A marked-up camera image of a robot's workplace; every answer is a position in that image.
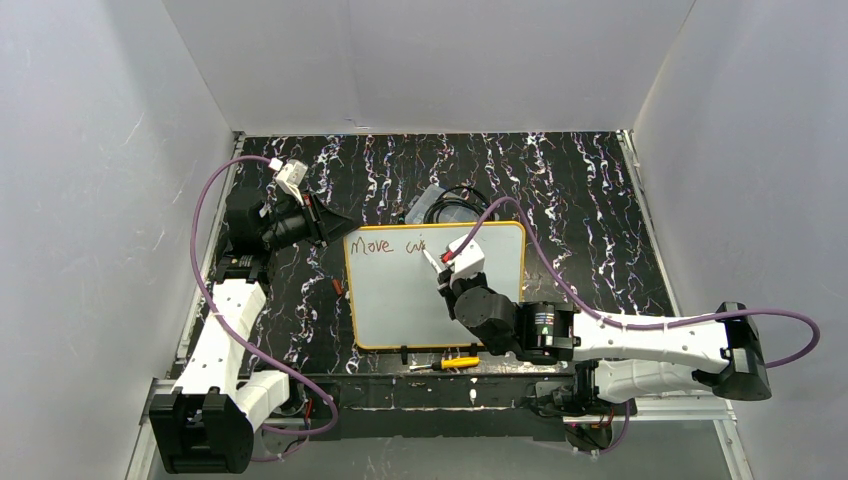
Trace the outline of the white whiteboard marker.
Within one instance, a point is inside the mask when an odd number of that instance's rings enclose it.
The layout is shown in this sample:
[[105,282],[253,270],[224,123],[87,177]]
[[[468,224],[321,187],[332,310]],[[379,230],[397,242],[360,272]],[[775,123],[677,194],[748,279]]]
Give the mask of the white whiteboard marker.
[[423,249],[421,253],[436,273],[441,273],[445,269],[443,263],[434,257],[427,249]]

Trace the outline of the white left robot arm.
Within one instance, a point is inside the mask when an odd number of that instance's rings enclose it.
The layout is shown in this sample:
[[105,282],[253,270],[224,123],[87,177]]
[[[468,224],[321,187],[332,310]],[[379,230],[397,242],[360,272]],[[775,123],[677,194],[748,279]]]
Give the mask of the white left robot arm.
[[311,193],[284,194],[270,204],[259,191],[229,194],[224,222],[226,249],[206,295],[213,304],[198,342],[171,391],[155,395],[149,409],[171,474],[247,469],[256,431],[290,398],[289,369],[239,377],[247,340],[267,301],[270,263],[281,249],[301,241],[325,247],[361,225]]

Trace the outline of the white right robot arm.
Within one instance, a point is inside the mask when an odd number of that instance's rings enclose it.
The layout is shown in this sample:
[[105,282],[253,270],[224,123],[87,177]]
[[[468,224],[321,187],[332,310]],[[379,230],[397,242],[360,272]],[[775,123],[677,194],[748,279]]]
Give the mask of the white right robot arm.
[[621,404],[686,390],[737,401],[772,395],[756,326],[729,305],[717,319],[673,318],[653,328],[634,315],[598,320],[572,302],[514,302],[482,272],[444,269],[436,281],[450,319],[488,353],[574,365],[576,398]]

